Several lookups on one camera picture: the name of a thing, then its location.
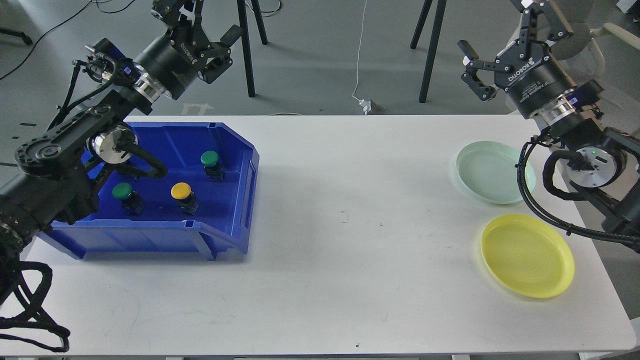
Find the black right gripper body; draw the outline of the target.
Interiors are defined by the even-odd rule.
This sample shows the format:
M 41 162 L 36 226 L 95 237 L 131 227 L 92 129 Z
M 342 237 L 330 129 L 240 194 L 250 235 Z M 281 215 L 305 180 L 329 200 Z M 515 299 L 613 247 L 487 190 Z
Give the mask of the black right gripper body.
M 529 55 L 520 57 L 519 46 L 512 42 L 496 59 L 507 72 L 496 72 L 494 84 L 505 91 L 523 117 L 531 117 L 558 96 L 576 88 L 574 80 L 553 57 L 546 43 L 530 44 Z

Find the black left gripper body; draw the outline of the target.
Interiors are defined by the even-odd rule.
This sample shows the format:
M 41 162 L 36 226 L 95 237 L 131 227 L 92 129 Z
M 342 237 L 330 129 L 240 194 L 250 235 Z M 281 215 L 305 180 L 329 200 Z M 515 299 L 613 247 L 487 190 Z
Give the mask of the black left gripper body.
M 167 30 L 134 59 L 134 63 L 178 100 L 196 79 L 212 84 L 233 64 L 231 47 L 211 42 L 201 29 Z

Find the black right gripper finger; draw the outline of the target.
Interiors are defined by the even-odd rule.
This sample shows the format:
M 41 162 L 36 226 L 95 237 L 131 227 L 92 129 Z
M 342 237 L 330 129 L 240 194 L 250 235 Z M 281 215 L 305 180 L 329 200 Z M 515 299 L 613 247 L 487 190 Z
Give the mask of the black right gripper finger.
M 528 51 L 534 46 L 551 50 L 559 41 L 575 34 L 553 0 L 512 0 L 511 4 L 520 13 L 520 20 L 510 46 L 516 46 L 519 51 Z
M 498 60 L 498 57 L 495 57 L 493 61 L 489 62 L 480 60 L 478 53 L 466 39 L 460 39 L 457 45 L 464 54 L 462 63 L 465 66 L 465 71 L 461 75 L 462 81 L 467 84 L 481 101 L 493 100 L 496 96 L 496 88 L 484 84 L 478 77 L 478 71 L 496 72 L 498 68 L 496 60 Z

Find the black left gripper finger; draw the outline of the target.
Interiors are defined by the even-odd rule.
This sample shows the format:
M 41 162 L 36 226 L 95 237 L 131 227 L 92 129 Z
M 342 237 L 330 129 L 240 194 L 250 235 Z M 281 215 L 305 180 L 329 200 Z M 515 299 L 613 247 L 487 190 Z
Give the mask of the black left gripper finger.
M 153 0 L 151 14 L 167 28 L 193 28 L 201 25 L 203 6 L 203 0 Z
M 231 25 L 229 29 L 221 37 L 221 44 L 224 47 L 232 47 L 238 39 L 242 38 L 245 30 L 239 25 Z

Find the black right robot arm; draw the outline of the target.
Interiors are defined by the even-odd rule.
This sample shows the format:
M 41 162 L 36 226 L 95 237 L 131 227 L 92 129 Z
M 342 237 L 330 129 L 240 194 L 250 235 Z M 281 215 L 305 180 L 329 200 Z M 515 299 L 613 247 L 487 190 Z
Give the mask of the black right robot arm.
M 576 85 L 554 57 L 552 47 L 575 34 L 574 27 L 553 0 L 515 0 L 521 14 L 517 37 L 493 61 L 483 61 L 471 44 L 458 46 L 465 57 L 461 79 L 482 101 L 498 89 L 514 103 L 522 117 L 534 119 L 540 133 L 526 142 L 516 169 L 516 183 L 533 214 L 555 227 L 589 239 L 618 243 L 639 251 L 639 185 L 618 200 L 603 187 L 619 178 L 627 157 L 639 157 L 636 137 L 601 125 L 598 107 L 601 85 L 590 80 Z M 600 231 L 564 221 L 545 210 L 533 197 L 525 178 L 535 146 L 560 145 L 542 169 L 542 185 L 556 198 L 587 201 L 605 217 Z

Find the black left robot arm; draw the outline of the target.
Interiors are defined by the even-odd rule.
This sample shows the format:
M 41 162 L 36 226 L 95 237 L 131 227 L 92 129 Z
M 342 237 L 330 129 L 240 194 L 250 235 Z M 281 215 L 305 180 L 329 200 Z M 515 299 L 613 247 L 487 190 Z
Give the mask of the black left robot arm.
M 77 60 L 64 103 L 46 132 L 15 153 L 19 174 L 1 187 L 1 301 L 14 296 L 22 312 L 2 317 L 4 330 L 42 330 L 59 346 L 2 333 L 3 340 L 51 353 L 70 349 L 70 331 L 44 310 L 53 281 L 44 263 L 21 260 L 23 250 L 55 221 L 74 224 L 99 209 L 99 191 L 114 172 L 164 178 L 165 164 L 142 148 L 125 118 L 150 114 L 162 95 L 178 99 L 194 82 L 212 84 L 233 64 L 231 47 L 245 37 L 232 25 L 219 41 L 202 27 L 202 0 L 154 0 L 151 14 L 166 32 L 137 57 L 126 57 L 109 39 L 90 45 Z

